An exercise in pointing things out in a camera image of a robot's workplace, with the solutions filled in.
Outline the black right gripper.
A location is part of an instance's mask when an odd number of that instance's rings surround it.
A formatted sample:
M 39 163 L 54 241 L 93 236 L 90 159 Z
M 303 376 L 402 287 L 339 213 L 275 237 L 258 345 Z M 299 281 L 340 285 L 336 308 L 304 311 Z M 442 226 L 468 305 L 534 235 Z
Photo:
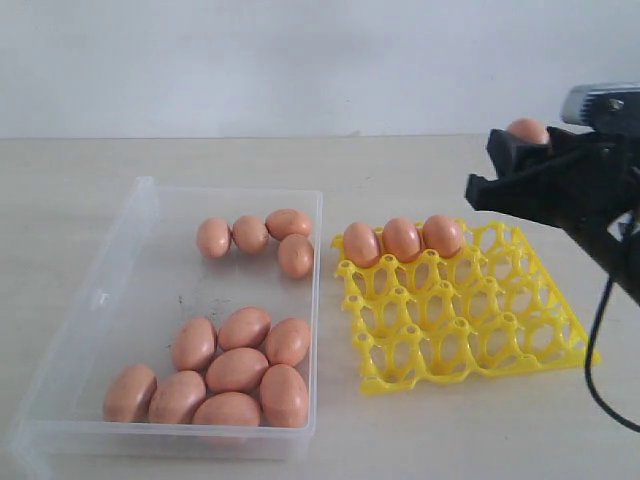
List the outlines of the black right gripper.
M 546 128 L 534 144 L 493 129 L 486 151 L 496 172 L 468 177 L 476 211 L 506 214 L 564 230 L 574 240 L 620 240 L 637 228 L 639 137 Z

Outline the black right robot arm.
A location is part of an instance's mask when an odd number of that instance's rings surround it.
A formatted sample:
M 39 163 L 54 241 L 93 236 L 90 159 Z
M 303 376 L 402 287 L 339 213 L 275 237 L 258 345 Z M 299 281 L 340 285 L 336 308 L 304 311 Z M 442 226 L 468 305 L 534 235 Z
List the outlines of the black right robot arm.
M 639 235 L 610 226 L 639 208 L 639 141 L 621 135 L 575 134 L 551 127 L 536 145 L 494 129 L 486 151 L 496 179 L 472 174 L 465 198 L 490 211 L 563 230 L 625 292 L 639 297 Z

